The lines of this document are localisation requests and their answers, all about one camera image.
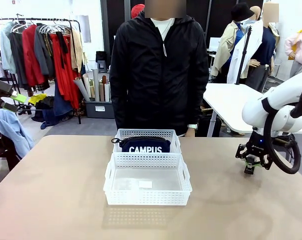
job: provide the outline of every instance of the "wristwatch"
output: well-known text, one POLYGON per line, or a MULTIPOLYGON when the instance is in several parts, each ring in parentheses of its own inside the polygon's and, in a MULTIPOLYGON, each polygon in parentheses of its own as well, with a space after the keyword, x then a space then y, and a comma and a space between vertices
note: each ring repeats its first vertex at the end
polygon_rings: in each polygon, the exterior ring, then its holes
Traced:
POLYGON ((197 129, 197 124, 189 124, 187 126, 189 129, 192 128, 192 129, 197 129))

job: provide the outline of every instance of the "tabletop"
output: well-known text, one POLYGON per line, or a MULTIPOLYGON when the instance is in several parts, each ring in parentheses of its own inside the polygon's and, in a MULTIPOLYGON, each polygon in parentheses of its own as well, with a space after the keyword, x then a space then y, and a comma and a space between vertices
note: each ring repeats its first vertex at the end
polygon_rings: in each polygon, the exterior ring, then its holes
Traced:
POLYGON ((209 83, 203 98, 233 131, 247 134, 252 132, 252 126, 242 119, 243 107, 249 99, 260 96, 262 93, 247 85, 209 83))
POLYGON ((0 240, 302 240, 302 175, 243 173, 247 138, 181 138, 187 206, 109 206, 107 136, 47 136, 0 183, 0 240))

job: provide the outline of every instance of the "pink sweater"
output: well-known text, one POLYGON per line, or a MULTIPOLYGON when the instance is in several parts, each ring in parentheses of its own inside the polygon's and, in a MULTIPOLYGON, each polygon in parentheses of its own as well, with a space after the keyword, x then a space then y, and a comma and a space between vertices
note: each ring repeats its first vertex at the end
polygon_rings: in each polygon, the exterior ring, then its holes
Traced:
POLYGON ((285 40, 284 47, 286 55, 292 52, 292 46, 297 43, 295 60, 302 64, 302 32, 296 33, 285 40))

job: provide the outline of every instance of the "gray plastic bin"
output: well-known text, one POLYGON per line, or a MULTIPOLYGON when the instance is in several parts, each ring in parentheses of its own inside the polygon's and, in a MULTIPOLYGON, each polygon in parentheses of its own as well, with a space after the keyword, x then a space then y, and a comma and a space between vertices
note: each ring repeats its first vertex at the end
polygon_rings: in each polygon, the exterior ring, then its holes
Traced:
POLYGON ((86 112, 88 118, 100 118, 100 119, 113 119, 114 111, 111 102, 96 102, 96 101, 86 101, 86 112))

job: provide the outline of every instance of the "white wall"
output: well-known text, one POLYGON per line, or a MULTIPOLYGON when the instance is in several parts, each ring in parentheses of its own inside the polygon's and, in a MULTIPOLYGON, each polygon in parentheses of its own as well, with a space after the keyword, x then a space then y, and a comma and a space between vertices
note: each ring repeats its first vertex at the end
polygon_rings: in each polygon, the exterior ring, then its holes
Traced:
POLYGON ((96 66, 96 51, 104 50, 100 0, 16 0, 16 4, 12 4, 12 0, 0 0, 0 18, 16 18, 17 13, 24 15, 25 18, 60 19, 88 15, 91 43, 83 43, 83 48, 90 61, 89 67, 96 66))
POLYGON ((275 61, 281 64, 278 78, 288 80, 293 61, 289 61, 284 52, 284 41, 287 37, 302 29, 302 0, 272 0, 279 3, 279 23, 276 25, 281 40, 278 45, 278 54, 275 61))

